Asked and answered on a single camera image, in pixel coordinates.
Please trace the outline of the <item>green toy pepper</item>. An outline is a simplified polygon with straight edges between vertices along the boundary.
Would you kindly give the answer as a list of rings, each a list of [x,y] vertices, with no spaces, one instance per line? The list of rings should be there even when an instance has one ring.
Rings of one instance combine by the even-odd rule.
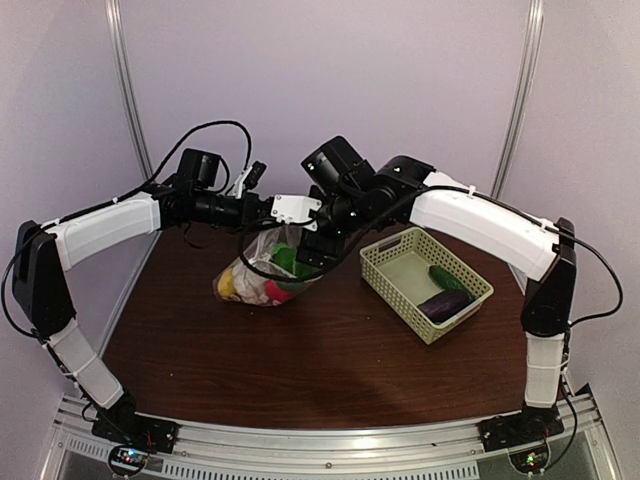
[[[299,262],[296,255],[296,248],[289,247],[285,243],[277,243],[272,250],[271,262],[295,277],[311,274],[313,268]]]

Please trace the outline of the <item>yellow toy pepper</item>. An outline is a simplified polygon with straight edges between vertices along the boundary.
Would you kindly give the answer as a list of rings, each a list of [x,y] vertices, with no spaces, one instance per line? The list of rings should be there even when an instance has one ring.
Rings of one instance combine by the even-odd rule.
[[[236,288],[233,283],[233,272],[231,269],[225,270],[218,278],[216,291],[223,299],[232,298],[236,294]]]

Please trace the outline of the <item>clear zip top bag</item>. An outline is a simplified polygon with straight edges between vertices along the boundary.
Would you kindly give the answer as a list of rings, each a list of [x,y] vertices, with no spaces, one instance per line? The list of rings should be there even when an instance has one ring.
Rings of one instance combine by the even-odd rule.
[[[299,244],[302,239],[303,233],[307,233],[307,230],[299,226],[279,226],[279,227],[266,229],[261,231],[260,233],[257,233],[254,239],[244,249],[243,253],[247,261],[251,264],[251,266],[254,269],[258,270],[258,273],[249,269],[247,265],[241,261],[240,258],[236,258],[213,281],[213,292],[216,298],[220,301],[245,304],[240,301],[240,298],[236,294],[232,298],[223,299],[218,295],[216,291],[216,284],[219,276],[225,270],[227,269],[232,270],[232,268],[235,265],[240,263],[244,264],[250,271],[265,278],[266,281],[274,280],[281,288],[292,292],[293,298],[296,297],[298,294],[304,292],[307,288],[311,286],[311,284],[314,281],[317,281],[317,278],[306,280],[306,281],[300,281],[300,278],[306,277],[308,275],[311,275],[312,273],[315,273],[316,271],[319,270],[318,267],[311,266],[313,268],[313,272],[311,274],[295,277],[271,262],[272,250],[277,243],[285,243],[289,247],[296,248],[297,254],[298,254]],[[254,305],[254,306],[275,307],[279,305],[274,305],[270,301],[267,305]]]

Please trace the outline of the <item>white toy cauliflower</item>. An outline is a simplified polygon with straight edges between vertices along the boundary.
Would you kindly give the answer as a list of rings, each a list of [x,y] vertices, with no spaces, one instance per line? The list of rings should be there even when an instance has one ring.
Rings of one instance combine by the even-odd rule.
[[[265,292],[266,279],[240,263],[232,268],[232,282],[240,301],[251,305],[267,305],[270,298]]]

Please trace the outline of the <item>dark green toy cucumber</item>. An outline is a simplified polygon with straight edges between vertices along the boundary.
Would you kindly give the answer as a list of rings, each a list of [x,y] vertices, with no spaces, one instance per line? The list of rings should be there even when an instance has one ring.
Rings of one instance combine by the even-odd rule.
[[[444,268],[437,265],[431,265],[428,269],[428,274],[432,281],[441,289],[459,290],[464,292],[468,297],[473,297],[472,293],[465,287],[465,285]]]

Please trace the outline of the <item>purple toy eggplant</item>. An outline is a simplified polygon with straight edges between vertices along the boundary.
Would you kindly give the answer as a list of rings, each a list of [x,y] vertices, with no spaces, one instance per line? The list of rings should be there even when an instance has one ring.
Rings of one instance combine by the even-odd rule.
[[[418,309],[432,323],[440,324],[459,313],[470,303],[470,297],[461,290],[446,290],[418,305]]]

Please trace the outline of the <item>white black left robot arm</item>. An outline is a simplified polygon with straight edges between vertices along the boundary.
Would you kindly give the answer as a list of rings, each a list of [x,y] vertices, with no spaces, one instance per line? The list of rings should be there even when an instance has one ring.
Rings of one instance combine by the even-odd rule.
[[[24,222],[3,283],[37,340],[96,410],[97,423],[123,444],[137,442],[144,424],[134,397],[109,370],[80,327],[70,273],[125,242],[186,223],[240,228],[269,210],[254,189],[266,166],[245,165],[230,191],[214,188],[220,156],[183,152],[177,171],[150,178],[96,206],[39,224]]]

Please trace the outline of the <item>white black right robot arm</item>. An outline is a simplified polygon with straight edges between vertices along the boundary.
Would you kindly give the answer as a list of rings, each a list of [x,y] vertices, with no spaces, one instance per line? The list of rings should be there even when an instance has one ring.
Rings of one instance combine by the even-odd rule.
[[[401,223],[455,237],[526,275],[524,405],[484,429],[495,438],[498,427],[509,427],[526,442],[558,432],[557,393],[576,279],[573,224],[518,213],[410,156],[395,156],[374,169],[342,136],[321,145],[301,166],[314,183],[311,197],[320,202],[317,210],[303,210],[316,228],[302,236],[302,263],[327,272],[346,256],[352,234]]]

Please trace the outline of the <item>pale green perforated basket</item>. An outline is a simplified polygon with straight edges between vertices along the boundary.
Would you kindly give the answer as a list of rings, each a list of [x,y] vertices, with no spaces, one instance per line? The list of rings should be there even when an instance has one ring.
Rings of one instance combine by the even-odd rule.
[[[480,310],[493,286],[426,231],[411,227],[364,247],[361,276],[427,345],[434,343]],[[439,267],[468,291],[470,304],[436,322],[420,306],[444,291],[429,274]]]

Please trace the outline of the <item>left circuit board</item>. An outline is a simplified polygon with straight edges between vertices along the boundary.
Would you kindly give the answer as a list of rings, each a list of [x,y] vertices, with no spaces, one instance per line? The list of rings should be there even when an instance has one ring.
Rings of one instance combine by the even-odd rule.
[[[120,476],[133,476],[142,472],[149,461],[149,453],[127,445],[113,447],[107,458],[107,465]]]

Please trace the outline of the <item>circuit board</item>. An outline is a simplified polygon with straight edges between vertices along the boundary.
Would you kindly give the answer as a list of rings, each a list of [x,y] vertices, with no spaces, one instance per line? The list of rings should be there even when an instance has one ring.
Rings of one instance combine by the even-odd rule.
[[[107,465],[120,476],[133,476],[142,472],[149,461],[149,453],[127,445],[113,447],[107,458]]]
[[[517,472],[532,476],[546,469],[550,462],[550,451],[547,447],[537,446],[512,451],[508,457]]]

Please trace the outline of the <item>right circuit board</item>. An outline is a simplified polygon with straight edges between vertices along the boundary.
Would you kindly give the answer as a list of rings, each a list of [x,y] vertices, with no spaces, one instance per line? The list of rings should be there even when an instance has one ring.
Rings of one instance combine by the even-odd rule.
[[[512,451],[508,457],[517,472],[532,476],[546,469],[550,462],[550,451],[547,447],[537,446]]]

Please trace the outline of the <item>aluminium left corner post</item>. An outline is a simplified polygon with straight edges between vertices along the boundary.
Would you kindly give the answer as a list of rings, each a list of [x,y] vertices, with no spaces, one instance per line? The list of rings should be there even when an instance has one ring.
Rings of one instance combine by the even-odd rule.
[[[106,0],[105,9],[107,28],[115,61],[116,77],[125,112],[125,120],[127,121],[141,174],[145,180],[148,180],[153,174],[153,168],[135,94],[122,20],[121,2],[118,0]]]

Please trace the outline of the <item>aluminium corner post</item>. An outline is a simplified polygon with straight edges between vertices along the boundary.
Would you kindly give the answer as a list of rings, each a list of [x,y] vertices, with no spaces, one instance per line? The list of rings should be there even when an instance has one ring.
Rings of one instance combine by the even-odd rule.
[[[141,174],[145,180],[148,180],[153,174],[153,168],[135,94],[122,20],[121,2],[118,0],[106,0],[105,9],[107,28],[115,61],[116,77],[125,112],[125,120],[127,121]]]
[[[536,73],[543,29],[544,1],[531,0],[529,2],[523,50],[512,109],[491,188],[491,196],[496,199],[500,199],[505,190],[509,170],[515,158],[519,137],[524,124],[527,102]]]

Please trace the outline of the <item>aluminium right corner post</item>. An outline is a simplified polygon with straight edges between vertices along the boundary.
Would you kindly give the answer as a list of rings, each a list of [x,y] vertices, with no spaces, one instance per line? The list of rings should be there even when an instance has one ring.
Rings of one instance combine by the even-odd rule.
[[[496,199],[500,199],[505,190],[509,170],[515,158],[519,137],[524,124],[527,102],[536,73],[543,29],[544,1],[531,0],[529,2],[523,50],[512,109],[491,188],[491,196]]]

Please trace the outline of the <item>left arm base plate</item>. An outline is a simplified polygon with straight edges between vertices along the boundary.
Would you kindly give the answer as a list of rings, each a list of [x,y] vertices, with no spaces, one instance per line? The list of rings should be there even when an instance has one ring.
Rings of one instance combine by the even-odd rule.
[[[179,426],[174,421],[133,414],[124,419],[99,416],[91,433],[93,436],[147,452],[171,454],[178,430]]]

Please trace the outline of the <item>aluminium front rail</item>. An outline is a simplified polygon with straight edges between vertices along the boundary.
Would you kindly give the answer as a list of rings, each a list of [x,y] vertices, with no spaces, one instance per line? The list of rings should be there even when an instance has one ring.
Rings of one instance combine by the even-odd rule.
[[[524,449],[562,453],[573,415],[558,402],[565,432],[489,452],[476,426],[484,418],[435,424],[346,430],[258,429],[174,420],[172,453],[150,456],[132,479],[622,479],[593,397],[571,400],[578,430],[570,450],[543,475],[521,473]],[[107,464],[113,442],[91,435],[86,403],[64,396],[36,479],[122,479]]]

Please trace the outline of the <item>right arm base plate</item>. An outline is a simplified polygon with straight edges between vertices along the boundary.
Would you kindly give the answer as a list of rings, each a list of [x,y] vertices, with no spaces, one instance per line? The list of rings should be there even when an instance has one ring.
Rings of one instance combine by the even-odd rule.
[[[556,406],[523,406],[516,413],[494,416],[478,422],[476,426],[485,452],[542,442],[564,432],[564,424]]]

